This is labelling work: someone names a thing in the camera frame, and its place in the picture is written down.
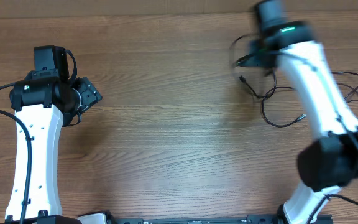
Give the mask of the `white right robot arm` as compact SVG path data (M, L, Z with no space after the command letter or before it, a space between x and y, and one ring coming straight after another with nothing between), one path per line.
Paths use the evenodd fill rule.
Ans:
M248 223L331 223L323 207L358 178L358 119L342 96L324 47L304 21L289 21L280 1L254 6L258 37L234 67L281 70L298 92L313 142L297 158L300 183L274 215Z

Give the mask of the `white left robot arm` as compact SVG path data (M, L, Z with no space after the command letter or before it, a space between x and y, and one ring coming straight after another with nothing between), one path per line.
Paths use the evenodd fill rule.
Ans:
M63 47L35 47L35 68L10 91L17 153L6 223L34 223L62 214L57 185L61 129L103 98L88 78L68 68L72 57Z

